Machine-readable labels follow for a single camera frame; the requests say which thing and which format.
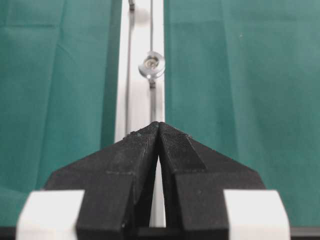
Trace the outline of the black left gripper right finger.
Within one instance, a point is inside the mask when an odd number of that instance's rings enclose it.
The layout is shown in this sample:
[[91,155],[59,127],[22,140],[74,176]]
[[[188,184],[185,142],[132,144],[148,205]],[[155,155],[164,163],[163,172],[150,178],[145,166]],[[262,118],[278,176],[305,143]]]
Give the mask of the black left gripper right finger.
[[263,190],[260,175],[164,122],[158,144],[166,226],[185,240],[227,240],[223,190]]

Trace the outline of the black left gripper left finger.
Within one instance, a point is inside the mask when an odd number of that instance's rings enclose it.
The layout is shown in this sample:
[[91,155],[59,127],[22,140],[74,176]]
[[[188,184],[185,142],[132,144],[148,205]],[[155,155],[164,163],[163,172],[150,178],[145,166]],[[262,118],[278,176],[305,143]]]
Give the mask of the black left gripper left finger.
[[46,190],[84,190],[80,240],[124,240],[150,224],[159,123],[54,171]]

